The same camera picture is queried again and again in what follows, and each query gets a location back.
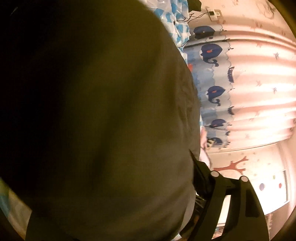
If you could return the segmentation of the pink clothing pile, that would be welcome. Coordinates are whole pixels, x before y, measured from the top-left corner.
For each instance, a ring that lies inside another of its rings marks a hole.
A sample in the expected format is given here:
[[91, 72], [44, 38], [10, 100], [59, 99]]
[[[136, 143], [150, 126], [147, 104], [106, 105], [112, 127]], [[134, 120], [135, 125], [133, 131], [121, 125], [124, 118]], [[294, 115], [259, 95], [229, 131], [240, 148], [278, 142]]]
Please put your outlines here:
[[200, 129], [200, 156], [199, 161], [205, 163], [207, 167], [211, 168], [211, 161], [207, 154], [207, 132], [204, 127], [201, 127]]

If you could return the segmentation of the white wardrobe with tree sticker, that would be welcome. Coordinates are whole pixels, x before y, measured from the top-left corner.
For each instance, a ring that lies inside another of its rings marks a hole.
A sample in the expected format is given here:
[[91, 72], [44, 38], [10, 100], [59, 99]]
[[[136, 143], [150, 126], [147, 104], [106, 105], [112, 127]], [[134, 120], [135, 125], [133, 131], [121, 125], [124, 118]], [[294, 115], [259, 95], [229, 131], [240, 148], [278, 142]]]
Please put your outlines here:
[[295, 142], [248, 149], [211, 149], [213, 169], [225, 177], [249, 178], [268, 224], [281, 228], [295, 207]]

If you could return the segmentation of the whale pattern curtain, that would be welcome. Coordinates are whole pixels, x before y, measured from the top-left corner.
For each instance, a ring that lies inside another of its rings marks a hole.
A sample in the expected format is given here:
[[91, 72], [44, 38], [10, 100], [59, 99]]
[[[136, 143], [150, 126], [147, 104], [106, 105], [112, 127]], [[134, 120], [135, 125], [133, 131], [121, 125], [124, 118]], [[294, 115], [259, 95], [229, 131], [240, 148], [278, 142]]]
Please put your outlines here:
[[200, 25], [185, 46], [212, 152], [289, 139], [295, 129], [295, 40], [264, 29]]

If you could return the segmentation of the black garment at headboard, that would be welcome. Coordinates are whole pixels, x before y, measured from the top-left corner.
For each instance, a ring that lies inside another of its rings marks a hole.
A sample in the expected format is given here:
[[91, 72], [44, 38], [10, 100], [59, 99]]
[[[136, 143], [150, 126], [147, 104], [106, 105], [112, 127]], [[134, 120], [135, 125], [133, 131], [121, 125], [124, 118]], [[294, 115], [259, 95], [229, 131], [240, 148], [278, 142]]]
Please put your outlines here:
[[191, 11], [200, 12], [201, 11], [202, 3], [200, 0], [187, 0], [187, 2], [188, 2], [189, 12], [191, 12]]

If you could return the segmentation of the white wall socket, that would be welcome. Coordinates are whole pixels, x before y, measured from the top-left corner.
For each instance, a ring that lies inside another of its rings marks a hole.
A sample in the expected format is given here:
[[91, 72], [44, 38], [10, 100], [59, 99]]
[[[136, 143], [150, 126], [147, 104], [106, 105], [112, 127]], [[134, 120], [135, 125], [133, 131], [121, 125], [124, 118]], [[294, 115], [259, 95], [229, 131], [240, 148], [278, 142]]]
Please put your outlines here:
[[218, 21], [223, 18], [223, 15], [219, 9], [206, 8], [206, 11], [211, 21]]

